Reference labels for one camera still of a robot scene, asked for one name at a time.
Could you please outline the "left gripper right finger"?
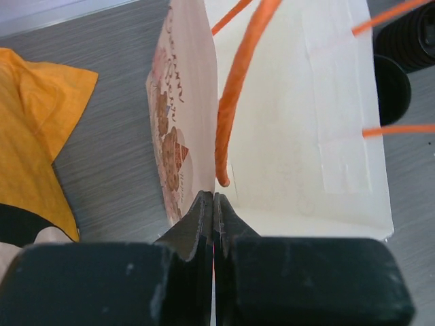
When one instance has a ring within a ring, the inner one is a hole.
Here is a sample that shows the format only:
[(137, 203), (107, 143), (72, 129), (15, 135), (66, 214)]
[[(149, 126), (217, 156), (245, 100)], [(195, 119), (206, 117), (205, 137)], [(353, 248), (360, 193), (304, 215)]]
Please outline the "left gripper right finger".
[(259, 237), (233, 209), (229, 199), (216, 193), (213, 200), (213, 243), (216, 257), (228, 257), (231, 242), (237, 237)]

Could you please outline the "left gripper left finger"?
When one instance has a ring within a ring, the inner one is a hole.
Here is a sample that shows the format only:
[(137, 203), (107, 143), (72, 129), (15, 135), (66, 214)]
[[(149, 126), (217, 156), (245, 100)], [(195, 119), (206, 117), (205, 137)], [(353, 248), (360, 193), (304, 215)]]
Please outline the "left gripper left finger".
[(213, 248), (213, 194), (200, 191), (188, 212), (155, 244), (173, 249), (184, 261)]

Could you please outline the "white paper takeout bag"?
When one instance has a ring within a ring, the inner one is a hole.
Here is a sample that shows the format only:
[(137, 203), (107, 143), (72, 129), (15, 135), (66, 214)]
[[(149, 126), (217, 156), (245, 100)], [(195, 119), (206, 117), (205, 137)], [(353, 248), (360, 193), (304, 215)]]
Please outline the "white paper takeout bag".
[(163, 325), (407, 325), (365, 1), (171, 1), (146, 81), (172, 227), (224, 194), (259, 237), (173, 249)]

